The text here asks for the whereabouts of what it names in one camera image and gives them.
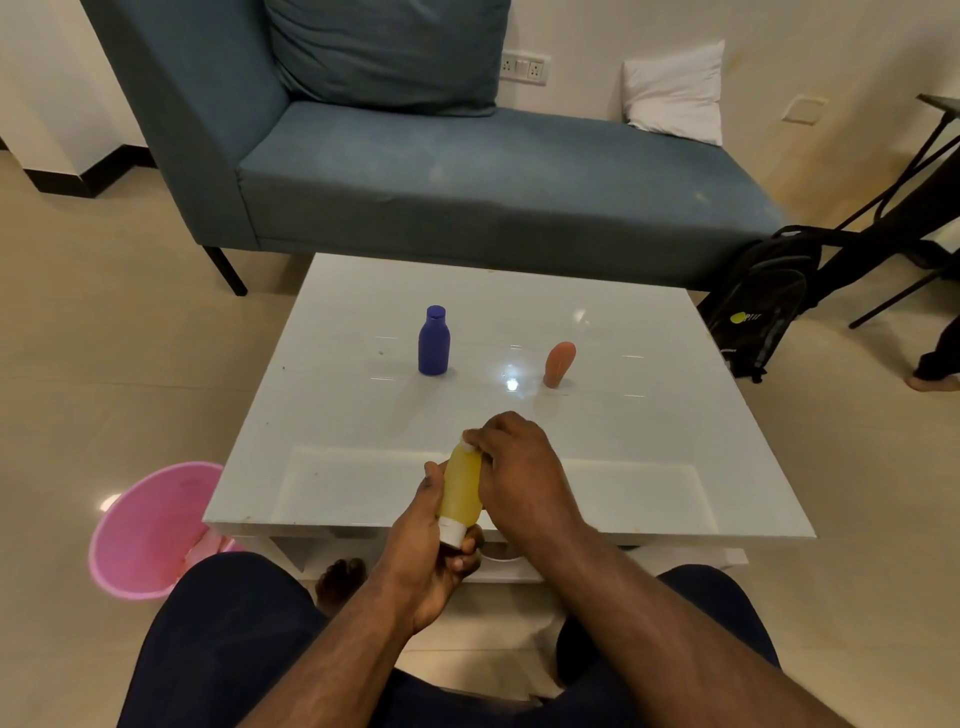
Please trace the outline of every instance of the bare foot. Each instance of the bare foot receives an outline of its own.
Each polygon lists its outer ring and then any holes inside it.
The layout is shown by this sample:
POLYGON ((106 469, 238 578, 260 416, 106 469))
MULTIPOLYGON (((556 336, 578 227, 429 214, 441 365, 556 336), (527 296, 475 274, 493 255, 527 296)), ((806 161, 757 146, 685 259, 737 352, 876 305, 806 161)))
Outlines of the bare foot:
POLYGON ((910 389, 918 392, 960 392, 960 379, 956 376, 946 376, 943 379, 920 379, 910 375, 905 380, 910 389))
POLYGON ((317 582, 317 609, 332 618, 367 581, 367 565, 363 559, 341 559, 331 564, 317 582))

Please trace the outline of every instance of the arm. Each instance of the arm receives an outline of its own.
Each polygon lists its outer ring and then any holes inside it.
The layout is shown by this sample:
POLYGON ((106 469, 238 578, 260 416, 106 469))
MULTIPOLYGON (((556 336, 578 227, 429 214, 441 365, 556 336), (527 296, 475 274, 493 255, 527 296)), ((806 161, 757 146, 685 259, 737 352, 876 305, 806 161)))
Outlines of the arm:
POLYGON ((464 438, 480 497, 584 625, 656 728, 849 726, 584 523, 543 431, 513 412, 464 438))
POLYGON ((435 463, 426 471, 370 578, 240 728, 360 728, 370 722, 404 645, 480 566, 483 531, 477 526, 464 540, 466 555, 440 553, 436 514, 444 471, 435 463))

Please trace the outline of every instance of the pink plastic tub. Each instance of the pink plastic tub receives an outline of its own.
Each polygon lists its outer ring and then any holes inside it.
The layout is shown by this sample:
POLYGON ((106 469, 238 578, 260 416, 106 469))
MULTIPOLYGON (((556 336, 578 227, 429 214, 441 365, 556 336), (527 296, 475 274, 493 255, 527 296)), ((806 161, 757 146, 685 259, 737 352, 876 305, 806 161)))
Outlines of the pink plastic tub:
MULTIPOLYGON (((90 541, 93 580, 121 599, 167 596, 202 538, 201 521, 223 466, 179 463, 152 473, 107 510, 90 541)), ((221 551, 242 551, 233 540, 221 551)))

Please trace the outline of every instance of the forearm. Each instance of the forearm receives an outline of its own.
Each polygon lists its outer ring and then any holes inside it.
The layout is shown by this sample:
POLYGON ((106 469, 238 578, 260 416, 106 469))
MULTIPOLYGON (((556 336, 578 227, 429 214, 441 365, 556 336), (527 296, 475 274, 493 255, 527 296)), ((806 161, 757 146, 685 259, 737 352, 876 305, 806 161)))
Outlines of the forearm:
POLYGON ((563 536, 528 555, 652 726, 849 725, 594 529, 563 536))
POLYGON ((374 571, 240 728, 366 726, 410 638, 401 601, 374 571))

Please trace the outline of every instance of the bottle cap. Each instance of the bottle cap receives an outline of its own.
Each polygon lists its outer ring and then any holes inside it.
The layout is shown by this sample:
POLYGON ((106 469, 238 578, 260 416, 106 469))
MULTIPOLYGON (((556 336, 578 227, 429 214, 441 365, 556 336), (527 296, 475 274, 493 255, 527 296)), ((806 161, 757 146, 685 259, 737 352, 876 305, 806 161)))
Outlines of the bottle cap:
POLYGON ((460 548, 464 544, 464 537, 467 536, 465 525, 446 516, 440 516, 437 523, 440 524, 440 541, 442 544, 447 544, 453 548, 460 548))

